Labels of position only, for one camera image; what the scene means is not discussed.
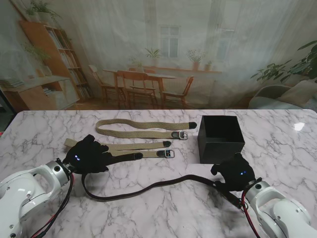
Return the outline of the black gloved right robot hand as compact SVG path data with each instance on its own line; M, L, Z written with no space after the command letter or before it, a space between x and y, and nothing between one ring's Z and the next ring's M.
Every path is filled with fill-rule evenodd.
M232 159L213 165L211 173L214 176L217 173L222 175L225 183L216 181L215 185L226 191L243 191L250 182L256 180L254 170L241 153L235 153Z

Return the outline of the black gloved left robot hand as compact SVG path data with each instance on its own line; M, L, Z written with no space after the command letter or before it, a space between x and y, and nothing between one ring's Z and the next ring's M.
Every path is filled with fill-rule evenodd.
M69 165L72 172L84 175L108 171L107 165L111 158L108 147L95 141L89 134L67 152L62 162Z

